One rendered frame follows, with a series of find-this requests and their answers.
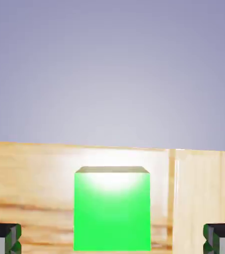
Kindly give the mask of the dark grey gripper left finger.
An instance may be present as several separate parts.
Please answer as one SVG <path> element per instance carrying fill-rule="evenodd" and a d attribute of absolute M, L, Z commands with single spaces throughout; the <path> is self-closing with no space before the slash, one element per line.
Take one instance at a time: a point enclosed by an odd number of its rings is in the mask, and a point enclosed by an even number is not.
<path fill-rule="evenodd" d="M 20 224 L 0 223 L 0 254 L 21 254 Z"/>

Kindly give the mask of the small green cube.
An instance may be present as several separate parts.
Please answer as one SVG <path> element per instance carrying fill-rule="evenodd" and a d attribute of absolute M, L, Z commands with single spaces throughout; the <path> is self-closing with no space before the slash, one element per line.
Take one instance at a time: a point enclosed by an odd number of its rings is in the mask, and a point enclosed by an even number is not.
<path fill-rule="evenodd" d="M 73 250 L 151 250 L 150 173 L 144 167 L 85 166 L 75 172 Z"/>

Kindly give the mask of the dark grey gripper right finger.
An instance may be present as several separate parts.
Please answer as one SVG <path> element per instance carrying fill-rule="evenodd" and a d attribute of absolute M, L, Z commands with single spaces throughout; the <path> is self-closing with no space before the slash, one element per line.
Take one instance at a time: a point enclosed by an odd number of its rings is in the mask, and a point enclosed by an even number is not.
<path fill-rule="evenodd" d="M 225 223 L 205 224 L 203 254 L 225 254 Z"/>

